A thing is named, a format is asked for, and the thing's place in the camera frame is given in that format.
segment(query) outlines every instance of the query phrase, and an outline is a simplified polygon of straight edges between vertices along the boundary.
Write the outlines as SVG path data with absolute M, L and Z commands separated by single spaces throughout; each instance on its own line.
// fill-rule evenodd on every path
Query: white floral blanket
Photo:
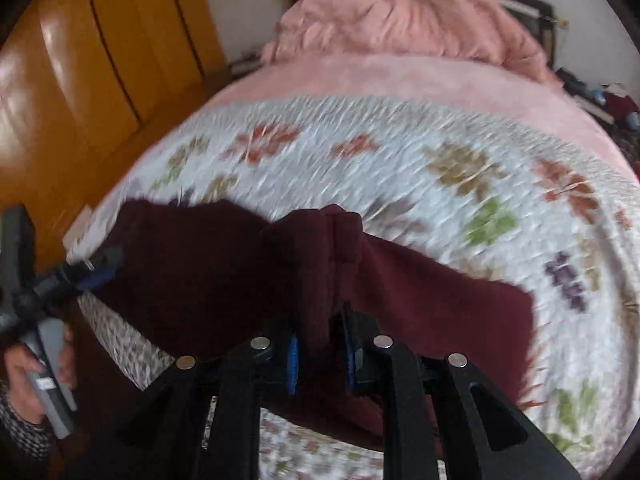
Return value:
M 228 104 L 153 147 L 70 251 L 89 255 L 127 198 L 227 197 L 275 220 L 338 203 L 367 232 L 534 297 L 520 407 L 585 478 L 610 464 L 640 415 L 638 188 L 597 158 L 499 116 L 392 98 Z M 171 362 L 130 355 L 141 336 L 90 296 L 98 338 L 145 387 Z M 263 411 L 264 478 L 380 478 L 380 454 Z

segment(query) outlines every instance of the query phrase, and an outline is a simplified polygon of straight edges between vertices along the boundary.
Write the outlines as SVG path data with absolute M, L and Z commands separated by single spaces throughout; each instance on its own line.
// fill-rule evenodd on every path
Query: hand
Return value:
M 65 325 L 65 344 L 58 357 L 60 371 L 58 379 L 70 388 L 76 387 L 76 356 L 71 329 Z M 32 424 L 41 424 L 44 410 L 27 379 L 26 372 L 43 372 L 44 366 L 25 345 L 12 346 L 4 353 L 4 364 L 9 377 L 7 400 L 15 412 Z

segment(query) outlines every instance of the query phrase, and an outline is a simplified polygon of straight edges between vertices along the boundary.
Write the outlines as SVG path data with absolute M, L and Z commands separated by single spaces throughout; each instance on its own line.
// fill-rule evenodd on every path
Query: white wall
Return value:
M 640 54 L 606 0 L 544 0 L 569 20 L 557 66 L 592 86 L 622 83 L 640 103 Z M 274 38 L 282 0 L 208 0 L 227 59 Z

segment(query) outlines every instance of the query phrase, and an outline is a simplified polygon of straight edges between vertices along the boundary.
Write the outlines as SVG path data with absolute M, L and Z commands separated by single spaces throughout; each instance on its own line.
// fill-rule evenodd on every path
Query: silver screw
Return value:
M 373 338 L 373 344 L 378 348 L 389 348 L 394 343 L 388 335 L 377 335 Z
M 180 368 L 180 370 L 190 370 L 195 366 L 195 364 L 195 357 L 191 357 L 190 355 L 183 355 L 175 362 L 175 365 Z
M 251 348 L 254 350 L 266 350 L 271 345 L 271 341 L 268 337 L 254 337 L 251 339 Z
M 468 362 L 469 359 L 463 354 L 451 354 L 449 356 L 449 364 L 456 368 L 464 368 Z

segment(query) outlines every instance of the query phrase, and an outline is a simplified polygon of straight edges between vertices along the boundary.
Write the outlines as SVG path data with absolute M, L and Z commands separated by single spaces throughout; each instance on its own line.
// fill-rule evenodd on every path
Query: houndstooth sleeve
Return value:
M 48 461 L 50 442 L 46 429 L 23 420 L 9 404 L 7 391 L 6 384 L 0 381 L 0 424 L 25 458 L 37 462 Z

